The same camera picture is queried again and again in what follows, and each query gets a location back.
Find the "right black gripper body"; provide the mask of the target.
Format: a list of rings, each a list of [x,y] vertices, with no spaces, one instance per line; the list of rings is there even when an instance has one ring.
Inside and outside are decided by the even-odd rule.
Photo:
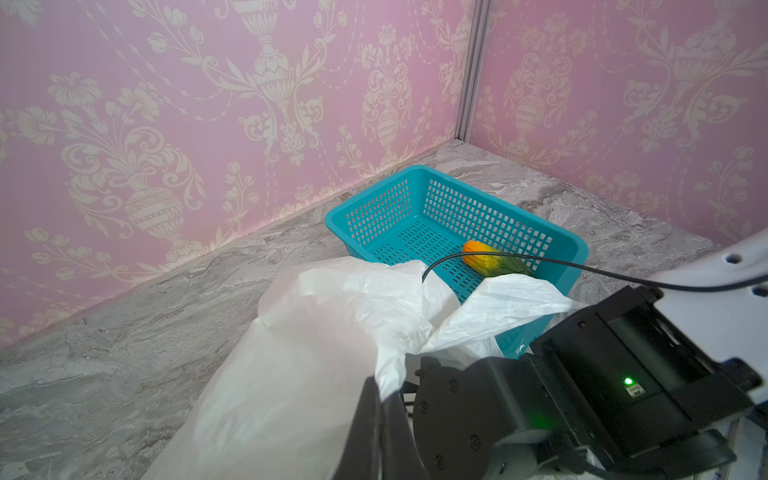
[[[555,355],[489,357],[460,368],[421,359],[415,443],[432,479],[565,479],[576,371]]]

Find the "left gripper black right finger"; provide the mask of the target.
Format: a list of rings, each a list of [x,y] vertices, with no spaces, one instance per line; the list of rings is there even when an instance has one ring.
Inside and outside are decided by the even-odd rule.
[[[381,478],[384,480],[427,479],[399,393],[383,403],[381,427]]]

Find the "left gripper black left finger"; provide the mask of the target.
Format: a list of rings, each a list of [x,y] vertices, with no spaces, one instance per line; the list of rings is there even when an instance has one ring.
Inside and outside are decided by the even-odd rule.
[[[376,480],[380,475],[382,404],[373,377],[365,380],[333,480]]]

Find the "white plastic bag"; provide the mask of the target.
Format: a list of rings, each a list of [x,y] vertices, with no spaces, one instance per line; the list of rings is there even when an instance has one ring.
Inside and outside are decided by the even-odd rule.
[[[497,334],[575,306],[525,275],[485,279],[460,301],[419,260],[343,257],[288,268],[146,475],[327,479],[366,379],[388,397],[404,383],[410,355],[496,356]]]

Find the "orange green mango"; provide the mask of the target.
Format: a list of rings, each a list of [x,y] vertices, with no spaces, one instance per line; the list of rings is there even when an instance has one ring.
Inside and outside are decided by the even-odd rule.
[[[490,245],[479,241],[467,241],[462,246],[463,262],[479,275],[490,278],[508,274],[533,277],[528,265],[516,257],[504,256]]]

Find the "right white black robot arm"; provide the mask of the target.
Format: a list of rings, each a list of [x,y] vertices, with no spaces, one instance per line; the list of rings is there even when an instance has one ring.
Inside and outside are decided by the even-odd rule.
[[[432,479],[688,479],[767,402],[767,236],[577,311],[517,359],[426,359],[413,426]]]

